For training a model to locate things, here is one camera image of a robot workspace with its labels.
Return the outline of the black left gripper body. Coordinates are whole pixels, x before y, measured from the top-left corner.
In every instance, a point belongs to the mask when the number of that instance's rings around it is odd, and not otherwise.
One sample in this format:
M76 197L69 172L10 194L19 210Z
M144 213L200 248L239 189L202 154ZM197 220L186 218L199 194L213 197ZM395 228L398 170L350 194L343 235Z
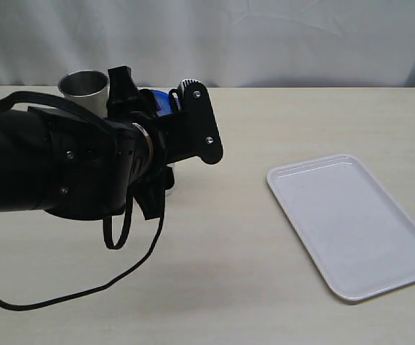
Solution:
M166 134L157 123L153 89L137 88L130 67L125 65L108 69L108 79L107 119L123 124L137 136L128 196L138 203L145 219L159 218L164 213Z

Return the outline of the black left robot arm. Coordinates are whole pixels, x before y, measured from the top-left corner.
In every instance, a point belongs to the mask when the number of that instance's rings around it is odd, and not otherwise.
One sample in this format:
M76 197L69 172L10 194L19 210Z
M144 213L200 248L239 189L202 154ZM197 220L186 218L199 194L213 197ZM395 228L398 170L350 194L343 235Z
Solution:
M42 210L75 221L164 213L167 133L154 93L112 68L106 115L66 98L0 99L0 212Z

